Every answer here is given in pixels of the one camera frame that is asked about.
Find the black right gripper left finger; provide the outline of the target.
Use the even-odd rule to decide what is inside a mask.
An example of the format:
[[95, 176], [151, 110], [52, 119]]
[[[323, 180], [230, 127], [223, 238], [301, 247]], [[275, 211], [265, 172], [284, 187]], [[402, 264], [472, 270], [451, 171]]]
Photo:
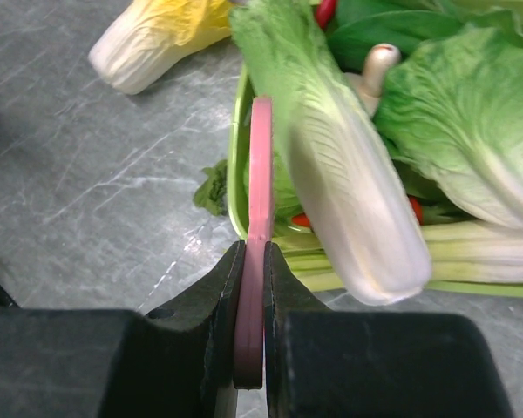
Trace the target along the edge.
[[0, 417], [233, 417], [245, 244], [147, 314], [21, 308], [0, 286]]

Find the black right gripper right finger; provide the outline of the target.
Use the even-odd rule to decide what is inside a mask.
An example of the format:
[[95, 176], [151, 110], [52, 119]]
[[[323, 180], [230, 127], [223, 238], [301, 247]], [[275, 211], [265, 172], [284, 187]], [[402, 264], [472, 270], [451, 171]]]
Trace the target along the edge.
[[264, 255], [272, 417], [510, 417], [490, 348], [454, 313], [335, 311]]

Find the pink hand brush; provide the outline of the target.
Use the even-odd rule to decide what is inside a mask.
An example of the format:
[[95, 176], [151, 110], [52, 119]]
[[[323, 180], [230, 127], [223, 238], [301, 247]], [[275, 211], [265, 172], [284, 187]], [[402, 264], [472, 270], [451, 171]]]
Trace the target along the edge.
[[252, 105], [248, 168], [248, 236], [234, 329], [234, 386], [262, 386], [264, 344], [263, 284], [265, 245], [274, 222], [272, 101]]

